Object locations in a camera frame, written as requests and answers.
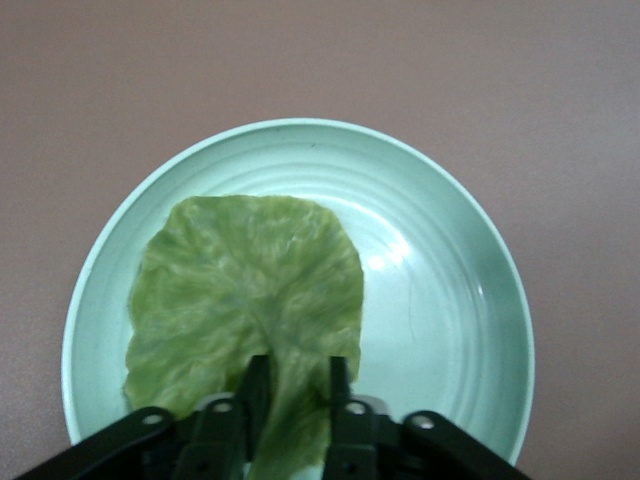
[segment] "cabbage leaf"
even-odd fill
[[[124,390],[178,418],[271,358],[273,398],[252,479],[288,479],[328,441],[329,362],[360,360],[363,273],[337,217],[285,196],[191,197],[149,242]]]

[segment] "pink tabletop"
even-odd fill
[[[640,471],[637,0],[0,5],[0,479],[69,445],[84,259],[177,152],[258,120],[393,135],[482,204],[522,275],[535,479]]]

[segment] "metal screw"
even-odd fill
[[[233,409],[233,405],[230,402],[217,402],[212,407],[214,412],[227,413]]]
[[[365,406],[360,402],[349,402],[345,408],[347,412],[353,413],[354,415],[364,415],[367,411]]]
[[[413,424],[423,430],[431,430],[436,424],[426,415],[415,415],[411,421]]]
[[[142,423],[144,423],[145,425],[155,425],[157,423],[160,423],[162,420],[162,415],[152,413],[151,415],[147,415],[146,417],[144,417],[142,419]]]

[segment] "plate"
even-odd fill
[[[515,462],[534,383],[515,264],[472,196],[417,150],[322,119],[254,123],[206,139],[144,180],[100,233],[73,292],[62,390],[73,443],[128,412],[127,304],[147,242],[192,195],[293,195],[332,209],[365,272],[354,392],[399,420],[435,410]],[[314,478],[316,473],[309,473]]]

